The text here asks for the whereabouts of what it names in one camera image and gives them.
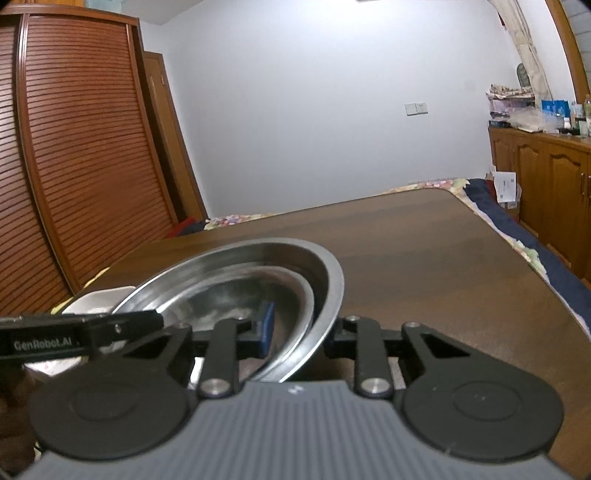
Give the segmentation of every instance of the white paper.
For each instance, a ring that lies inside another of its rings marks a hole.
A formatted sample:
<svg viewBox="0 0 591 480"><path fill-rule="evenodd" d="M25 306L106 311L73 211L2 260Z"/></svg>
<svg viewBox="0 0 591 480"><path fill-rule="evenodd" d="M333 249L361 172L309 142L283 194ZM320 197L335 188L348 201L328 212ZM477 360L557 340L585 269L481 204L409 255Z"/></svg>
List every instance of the white paper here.
<svg viewBox="0 0 591 480"><path fill-rule="evenodd" d="M513 171L496 171L493 174L496 201L515 202L517 197L517 176Z"/></svg>

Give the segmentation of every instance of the gray ribbed plate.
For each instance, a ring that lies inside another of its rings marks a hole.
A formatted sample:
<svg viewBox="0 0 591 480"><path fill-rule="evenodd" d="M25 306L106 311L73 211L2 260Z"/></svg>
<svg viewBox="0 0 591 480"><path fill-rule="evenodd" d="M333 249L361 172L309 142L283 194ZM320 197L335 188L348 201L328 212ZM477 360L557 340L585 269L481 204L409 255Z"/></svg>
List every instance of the gray ribbed plate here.
<svg viewBox="0 0 591 480"><path fill-rule="evenodd" d="M451 458L419 441L390 403L343 381L247 382L204 402L149 453L85 463L45 454L22 480L567 480L544 455L506 465Z"/></svg>

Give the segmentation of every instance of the red cloth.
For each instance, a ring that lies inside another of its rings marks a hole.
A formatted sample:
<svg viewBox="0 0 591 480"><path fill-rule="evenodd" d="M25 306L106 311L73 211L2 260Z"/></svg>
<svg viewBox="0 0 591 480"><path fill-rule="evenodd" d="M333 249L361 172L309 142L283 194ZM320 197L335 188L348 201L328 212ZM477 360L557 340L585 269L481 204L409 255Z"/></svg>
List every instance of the red cloth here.
<svg viewBox="0 0 591 480"><path fill-rule="evenodd" d="M193 217L189 217L186 220L183 220L176 227L174 227L168 233L168 235L165 238L174 238L174 237L176 237L180 232L182 232L183 230L185 230L185 228L187 228L192 223L196 223L196 222L197 222L197 220L195 220L195 218L193 218Z"/></svg>

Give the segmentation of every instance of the wooden table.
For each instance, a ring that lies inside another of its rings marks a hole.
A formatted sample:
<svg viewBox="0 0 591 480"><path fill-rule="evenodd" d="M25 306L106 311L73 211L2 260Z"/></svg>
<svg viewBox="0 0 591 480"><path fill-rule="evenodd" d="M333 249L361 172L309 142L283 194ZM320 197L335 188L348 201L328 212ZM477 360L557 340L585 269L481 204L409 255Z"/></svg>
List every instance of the wooden table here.
<svg viewBox="0 0 591 480"><path fill-rule="evenodd" d="M189 256L271 236L317 242L338 258L346 284L340 314L393 329L422 322L548 381L566 409L551 456L577 478L591 473L587 337L525 260L447 191L371 197L157 242L84 293L139 285ZM352 363L317 355L306 374L350 378Z"/></svg>

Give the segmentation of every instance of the wooden door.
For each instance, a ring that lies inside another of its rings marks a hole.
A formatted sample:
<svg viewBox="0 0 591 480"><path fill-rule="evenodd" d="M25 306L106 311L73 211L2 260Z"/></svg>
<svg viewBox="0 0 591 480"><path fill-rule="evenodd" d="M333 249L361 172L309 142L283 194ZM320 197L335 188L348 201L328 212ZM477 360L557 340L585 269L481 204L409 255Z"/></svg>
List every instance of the wooden door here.
<svg viewBox="0 0 591 480"><path fill-rule="evenodd" d="M123 23L28 19L28 158L52 242L78 287L176 224L134 51Z"/></svg>
<svg viewBox="0 0 591 480"><path fill-rule="evenodd" d="M522 188L521 222L531 233L543 239L547 189L541 144L533 136L520 135L513 142L517 182Z"/></svg>
<svg viewBox="0 0 591 480"><path fill-rule="evenodd" d="M157 124L163 136L166 166L171 171L183 210L186 216L204 220L207 212L174 109L162 54L144 52L144 65Z"/></svg>
<svg viewBox="0 0 591 480"><path fill-rule="evenodd" d="M492 164L497 171L515 171L512 137L502 128L489 129L491 138Z"/></svg>
<svg viewBox="0 0 591 480"><path fill-rule="evenodd" d="M13 19L0 19L0 315L46 312L70 291L56 264L22 159Z"/></svg>
<svg viewBox="0 0 591 480"><path fill-rule="evenodd" d="M580 255L589 192L587 154L547 144L547 246L575 273L582 274Z"/></svg>

